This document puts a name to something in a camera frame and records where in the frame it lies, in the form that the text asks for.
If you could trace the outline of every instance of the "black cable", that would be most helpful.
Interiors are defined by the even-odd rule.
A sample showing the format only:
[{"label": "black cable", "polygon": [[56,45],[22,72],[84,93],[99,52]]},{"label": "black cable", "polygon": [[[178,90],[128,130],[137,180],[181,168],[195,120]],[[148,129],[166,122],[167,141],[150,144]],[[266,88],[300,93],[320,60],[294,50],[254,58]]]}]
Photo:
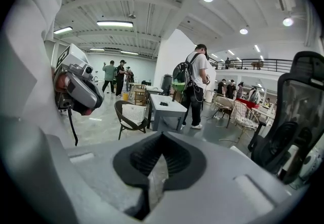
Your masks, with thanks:
[{"label": "black cable", "polygon": [[72,128],[72,132],[73,132],[74,139],[75,139],[75,146],[77,146],[78,138],[76,136],[76,132],[74,130],[73,123],[72,123],[72,112],[71,112],[71,109],[68,109],[67,110],[67,114],[69,115],[69,120],[70,120],[70,124],[71,124],[71,128]]}]

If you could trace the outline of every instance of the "black backpack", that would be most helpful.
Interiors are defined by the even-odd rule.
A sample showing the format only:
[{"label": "black backpack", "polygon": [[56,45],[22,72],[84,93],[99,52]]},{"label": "black backpack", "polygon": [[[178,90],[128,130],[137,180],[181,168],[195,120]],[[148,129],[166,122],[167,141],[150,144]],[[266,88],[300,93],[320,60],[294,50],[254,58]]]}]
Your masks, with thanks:
[{"label": "black backpack", "polygon": [[183,92],[188,86],[192,85],[192,63],[198,55],[200,55],[200,53],[195,54],[190,62],[188,61],[188,56],[185,62],[178,64],[176,68],[174,68],[172,74],[172,87],[175,90]]}]

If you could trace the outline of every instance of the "man in green shirt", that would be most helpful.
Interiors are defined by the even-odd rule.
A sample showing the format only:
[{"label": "man in green shirt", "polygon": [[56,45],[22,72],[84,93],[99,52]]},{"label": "man in green shirt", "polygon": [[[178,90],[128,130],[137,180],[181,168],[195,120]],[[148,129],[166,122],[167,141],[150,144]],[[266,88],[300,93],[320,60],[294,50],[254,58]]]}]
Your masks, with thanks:
[{"label": "man in green shirt", "polygon": [[102,91],[104,92],[107,85],[110,83],[110,88],[111,88],[111,93],[115,93],[113,91],[113,84],[112,84],[112,80],[114,79],[115,75],[114,75],[114,70],[115,67],[113,66],[115,64],[114,61],[110,61],[110,65],[106,65],[106,63],[103,63],[103,68],[102,70],[105,71],[105,83],[102,87]]}]

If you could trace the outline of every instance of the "shoe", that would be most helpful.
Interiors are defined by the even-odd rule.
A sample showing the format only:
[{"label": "shoe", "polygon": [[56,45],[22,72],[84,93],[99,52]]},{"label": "shoe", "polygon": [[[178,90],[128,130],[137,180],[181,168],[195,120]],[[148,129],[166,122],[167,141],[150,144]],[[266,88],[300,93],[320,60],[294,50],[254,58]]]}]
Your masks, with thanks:
[{"label": "shoe", "polygon": [[197,125],[197,126],[193,126],[193,125],[191,125],[191,128],[192,129],[201,129],[203,126],[202,126],[202,124],[199,124],[199,125]]}]

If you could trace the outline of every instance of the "black metal railing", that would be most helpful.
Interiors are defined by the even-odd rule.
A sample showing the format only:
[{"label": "black metal railing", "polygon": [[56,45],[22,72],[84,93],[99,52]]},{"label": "black metal railing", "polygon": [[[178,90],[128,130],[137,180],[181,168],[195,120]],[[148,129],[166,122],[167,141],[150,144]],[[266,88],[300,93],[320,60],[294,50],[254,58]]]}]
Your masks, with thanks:
[{"label": "black metal railing", "polygon": [[230,63],[215,61],[212,66],[216,70],[220,69],[248,69],[248,70],[266,70],[275,72],[290,72],[292,60],[284,59],[241,59],[230,60]]}]

